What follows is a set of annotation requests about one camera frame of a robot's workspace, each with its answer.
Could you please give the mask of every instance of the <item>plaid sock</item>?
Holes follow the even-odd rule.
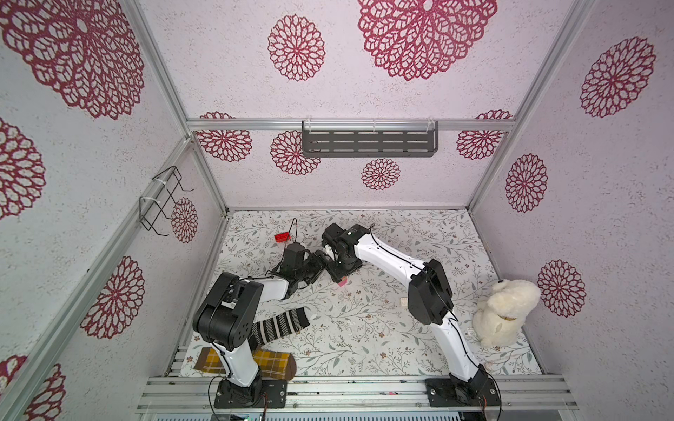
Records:
[[[309,326],[309,320],[304,307],[293,309],[271,319],[254,323],[248,343],[251,350],[255,351],[259,346],[298,332],[306,326]]]

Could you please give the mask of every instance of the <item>white plush dog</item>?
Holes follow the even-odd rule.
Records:
[[[477,303],[472,326],[482,348],[508,346],[517,341],[526,315],[541,299],[541,290],[525,280],[500,280],[488,300]]]

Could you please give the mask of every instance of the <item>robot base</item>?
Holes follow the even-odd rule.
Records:
[[[470,382],[461,381],[450,375],[444,378],[426,379],[426,393],[431,407],[448,406],[499,406],[496,384],[480,371]]]
[[[218,393],[213,406],[219,410],[228,408],[264,408],[264,394],[267,394],[267,408],[284,408],[286,405],[286,392],[288,381],[286,380],[262,380],[262,388],[259,399],[253,402],[245,402],[242,392],[246,393],[247,387],[233,385],[223,380],[218,385]]]

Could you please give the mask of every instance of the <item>mounting plate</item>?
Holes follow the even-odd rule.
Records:
[[[222,380],[218,385],[218,395],[213,402],[213,407],[219,410],[229,408],[264,408],[264,397],[267,394],[267,408],[285,408],[288,381],[286,380],[263,380],[261,398],[254,403],[240,402],[240,397],[235,395],[232,383]]]

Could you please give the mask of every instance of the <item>plush dog ear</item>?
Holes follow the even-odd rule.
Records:
[[[500,280],[491,287],[491,290],[493,292],[500,291],[500,290],[504,289],[509,283],[510,283],[510,280]]]

